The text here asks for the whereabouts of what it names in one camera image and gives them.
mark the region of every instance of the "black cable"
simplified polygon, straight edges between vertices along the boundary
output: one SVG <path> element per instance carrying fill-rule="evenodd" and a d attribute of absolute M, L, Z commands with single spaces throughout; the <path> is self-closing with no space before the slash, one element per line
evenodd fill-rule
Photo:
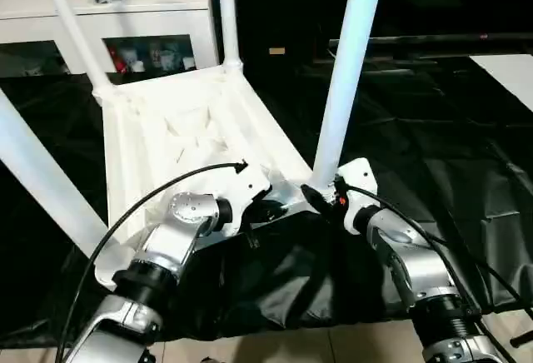
<path fill-rule="evenodd" d="M 500 355 L 502 355 L 506 361 L 508 361 L 509 363 L 516 363 L 513 356 L 511 356 L 507 349 L 503 347 L 503 345 L 496 339 L 494 334 L 492 334 L 491 331 L 485 326 L 483 321 L 481 321 L 481 318 L 476 321 L 476 324 L 480 331 L 483 333 L 483 335 L 485 335 L 489 340 L 491 340 L 492 345 L 494 345 L 496 350 L 500 352 Z"/>
<path fill-rule="evenodd" d="M 453 248 L 450 246 L 450 244 L 438 236 L 434 236 L 432 234 L 428 234 L 428 236 L 435 242 L 445 246 L 446 248 L 449 248 L 453 250 Z M 474 263 L 476 263 L 479 267 L 481 267 L 483 270 L 487 271 L 491 276 L 493 276 L 497 281 L 511 294 L 513 298 L 515 298 L 516 302 L 521 306 L 521 308 L 524 310 L 524 312 L 533 320 L 533 310 L 529 307 L 528 303 L 524 298 L 520 296 L 520 294 L 516 291 L 515 288 L 511 284 L 509 284 L 502 276 L 498 274 L 496 270 L 494 270 L 492 267 L 488 265 L 485 261 L 482 259 L 472 255 L 470 252 L 468 253 L 469 259 L 473 260 Z"/>
<path fill-rule="evenodd" d="M 118 220 L 113 224 L 109 230 L 107 231 L 106 235 L 103 236 L 103 238 L 98 243 L 97 247 L 95 248 L 94 252 L 92 253 L 91 257 L 89 258 L 89 261 L 87 262 L 87 265 L 85 266 L 85 270 L 83 271 L 82 277 L 80 278 L 80 282 L 77 285 L 76 294 L 74 295 L 74 299 L 72 300 L 72 304 L 70 305 L 70 310 L 67 314 L 67 319 L 65 320 L 65 326 L 63 327 L 63 331 L 61 334 L 61 340 L 59 341 L 59 345 L 57 346 L 57 352 L 56 352 L 56 360 L 55 363 L 62 363 L 63 354 L 65 352 L 65 345 L 67 344 L 67 337 L 68 337 L 68 327 L 70 326 L 70 322 L 72 320 L 72 314 L 74 313 L 74 309 L 76 308 L 77 300 L 80 296 L 80 293 L 83 288 L 83 284 L 85 283 L 85 280 L 87 279 L 87 275 L 89 271 L 92 268 L 92 265 L 94 264 L 95 260 L 97 259 L 98 255 L 102 251 L 103 247 L 107 244 L 109 239 L 112 237 L 112 235 L 115 233 L 115 231 L 122 225 L 123 222 L 127 220 L 129 216 L 131 216 L 139 207 L 141 207 L 146 201 L 153 198 L 155 195 L 157 195 L 159 192 L 166 190 L 170 186 L 173 186 L 174 184 L 177 184 L 178 182 L 181 182 L 185 180 L 188 177 L 195 176 L 196 174 L 208 172 L 210 170 L 215 169 L 222 169 L 226 167 L 233 167 L 235 170 L 240 172 L 243 170 L 247 164 L 245 162 L 243 163 L 222 163 L 218 165 L 211 165 L 202 167 L 200 169 L 193 170 L 192 172 L 188 172 L 186 174 L 183 174 L 179 177 L 174 178 L 173 180 L 170 180 L 169 182 L 163 184 L 162 186 L 156 188 L 155 190 L 149 192 L 146 194 L 143 198 L 141 198 L 139 201 L 133 204 L 132 207 L 130 207 Z"/>
<path fill-rule="evenodd" d="M 461 280 L 459 279 L 459 276 L 457 275 L 455 269 L 451 265 L 448 258 L 444 255 L 442 250 L 437 246 L 436 241 L 432 239 L 432 237 L 424 230 L 419 223 L 411 219 L 409 216 L 404 214 L 402 211 L 400 211 L 398 208 L 396 208 L 394 205 L 392 205 L 389 201 L 383 199 L 382 197 L 373 194 L 370 191 L 367 191 L 363 188 L 359 188 L 358 186 L 350 186 L 348 184 L 345 185 L 345 187 L 348 190 L 359 192 L 363 195 L 366 195 L 375 201 L 380 202 L 384 207 L 389 209 L 390 211 L 393 211 L 396 213 L 399 217 L 401 217 L 407 224 L 409 224 L 413 229 L 422 237 L 424 240 L 431 246 L 431 248 L 436 252 L 436 254 L 442 259 L 442 262 L 444 263 L 444 266 L 450 273 L 450 277 L 455 283 L 457 290 L 459 293 L 466 299 L 467 305 L 470 307 L 473 307 L 475 304 L 473 303 L 473 300 L 471 299 L 470 295 L 466 292 L 465 287 L 463 286 Z M 494 347 L 501 353 L 501 355 L 509 362 L 509 363 L 516 363 L 515 359 L 507 352 L 506 348 L 503 347 L 503 345 L 494 337 L 494 335 L 491 333 L 491 331 L 486 328 L 486 326 L 481 322 L 481 318 L 476 322 L 478 327 L 480 328 L 481 332 L 485 334 L 492 342 Z"/>

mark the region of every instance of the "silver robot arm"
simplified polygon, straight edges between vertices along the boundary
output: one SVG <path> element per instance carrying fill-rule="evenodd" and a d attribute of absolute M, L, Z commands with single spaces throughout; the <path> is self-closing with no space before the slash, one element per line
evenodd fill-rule
<path fill-rule="evenodd" d="M 247 167 L 221 197 L 175 195 L 162 221 L 141 241 L 130 266 L 113 276 L 117 288 L 102 301 L 65 362 L 155 362 L 147 347 L 163 327 L 197 239 L 214 231 L 235 235 L 246 207 L 270 186 L 259 168 Z"/>
<path fill-rule="evenodd" d="M 362 163 L 357 161 L 366 165 L 363 177 Z M 358 159 L 350 165 L 341 168 L 336 181 L 337 196 L 345 208 L 344 227 L 352 234 L 362 234 L 381 264 L 391 271 L 424 347 L 425 362 L 501 363 L 494 345 L 476 327 L 444 261 L 403 218 L 379 207 L 369 196 L 350 190 L 350 185 L 363 188 L 363 182 L 365 189 L 371 188 L 368 191 L 377 191 L 366 160 Z"/>

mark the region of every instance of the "black plastic sheet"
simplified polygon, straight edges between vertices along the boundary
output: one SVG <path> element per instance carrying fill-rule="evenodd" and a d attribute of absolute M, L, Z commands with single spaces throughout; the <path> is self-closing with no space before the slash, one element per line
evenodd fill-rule
<path fill-rule="evenodd" d="M 264 69 L 247 76 L 312 164 L 331 68 Z M 22 84 L 0 87 L 11 97 Z M 72 101 L 92 103 L 85 82 L 40 84 L 39 90 L 56 90 L 70 101 L 64 102 L 69 106 L 65 117 L 72 113 Z M 92 191 L 81 188 L 105 216 L 102 135 L 95 130 L 98 120 L 88 120 L 89 111 L 82 111 L 78 132 L 63 138 L 77 134 L 88 142 L 87 148 L 78 143 L 76 150 L 87 153 L 83 176 L 66 145 L 43 135 L 51 128 L 46 123 L 51 113 L 35 109 L 27 120 L 78 186 L 92 173 Z M 59 115 L 59 108 L 53 112 Z M 381 196 L 452 245 L 464 242 L 531 301 L 531 135 L 533 113 L 468 58 L 383 62 L 365 68 L 342 162 L 368 158 Z M 9 175 L 2 173 L 2 184 L 4 177 Z M 54 345 L 86 260 L 10 181 L 9 192 L 17 197 L 9 211 L 17 211 L 16 203 L 24 210 L 5 221 L 2 232 L 2 302 L 9 309 L 0 323 L 0 347 Z M 464 254 L 449 256 L 484 311 L 513 307 L 511 296 Z M 103 295 L 94 280 L 87 284 L 72 336 Z M 165 318 L 166 340 L 404 316 L 390 275 L 364 240 L 311 213 L 198 252 L 180 292 L 170 297 L 174 307 Z"/>

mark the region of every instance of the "floor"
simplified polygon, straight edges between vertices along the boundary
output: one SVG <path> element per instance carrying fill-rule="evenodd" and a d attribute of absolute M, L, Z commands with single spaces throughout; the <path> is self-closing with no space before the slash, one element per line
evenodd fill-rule
<path fill-rule="evenodd" d="M 512 349 L 509 339 L 533 328 L 522 311 L 486 317 L 495 336 L 518 363 L 533 361 L 533 345 Z M 410 321 L 338 326 L 331 329 L 270 332 L 213 342 L 179 340 L 151 348 L 157 363 L 423 363 L 421 344 Z M 53 363 L 55 350 L 0 351 L 0 363 Z"/>

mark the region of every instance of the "white plastic part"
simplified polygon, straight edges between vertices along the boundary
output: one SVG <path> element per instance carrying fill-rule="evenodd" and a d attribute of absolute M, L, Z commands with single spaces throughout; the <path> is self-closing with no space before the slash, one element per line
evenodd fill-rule
<path fill-rule="evenodd" d="M 357 186 L 363 190 L 377 194 L 377 182 L 372 173 L 372 169 L 367 159 L 360 157 L 346 165 L 339 167 L 339 174 L 344 178 L 345 182 L 350 186 Z M 376 200 L 369 196 L 363 195 L 357 191 L 348 191 L 348 211 L 344 216 L 344 228 L 351 234 L 357 235 L 359 231 L 353 226 L 353 221 L 356 218 L 357 212 L 363 207 L 369 205 L 378 205 Z"/>
<path fill-rule="evenodd" d="M 298 187 L 311 169 L 240 71 L 211 67 L 117 90 L 102 101 L 110 222 L 173 177 L 242 159 L 261 168 L 272 194 L 289 209 L 301 197 Z M 117 239 L 126 242 L 160 220 L 178 191 L 220 196 L 236 181 L 233 169 L 187 179 L 149 201 L 118 230 Z"/>
<path fill-rule="evenodd" d="M 224 38 L 224 67 L 242 70 L 242 61 L 239 58 L 235 0 L 220 0 L 220 12 Z"/>
<path fill-rule="evenodd" d="M 0 158 L 50 217 L 87 256 L 107 231 L 106 225 L 33 134 L 0 90 Z M 111 239 L 107 247 L 117 244 Z M 123 264 L 117 254 L 101 255 L 102 267 Z M 99 281 L 108 283 L 107 278 Z"/>
<path fill-rule="evenodd" d="M 106 73 L 98 65 L 98 61 L 92 53 L 87 38 L 83 35 L 82 28 L 76 20 L 72 8 L 69 6 L 67 0 L 53 0 L 56 5 L 57 13 L 61 18 L 67 32 L 70 34 L 77 50 L 82 57 L 87 69 L 87 75 L 91 80 L 92 87 L 95 93 L 104 92 L 107 88 L 112 87 Z"/>
<path fill-rule="evenodd" d="M 531 55 L 485 55 L 471 57 L 503 87 L 533 112 L 533 57 Z"/>
<path fill-rule="evenodd" d="M 270 188 L 270 182 L 260 167 L 248 166 L 239 173 L 235 181 L 232 181 L 229 187 L 220 194 L 230 202 L 233 215 L 233 221 L 222 227 L 222 235 L 235 236 L 239 232 L 242 213 L 251 205 L 253 198 L 262 191 L 267 191 L 268 188 Z"/>
<path fill-rule="evenodd" d="M 348 0 L 346 5 L 311 179 L 319 191 L 330 186 L 339 166 L 376 6 L 377 0 Z"/>

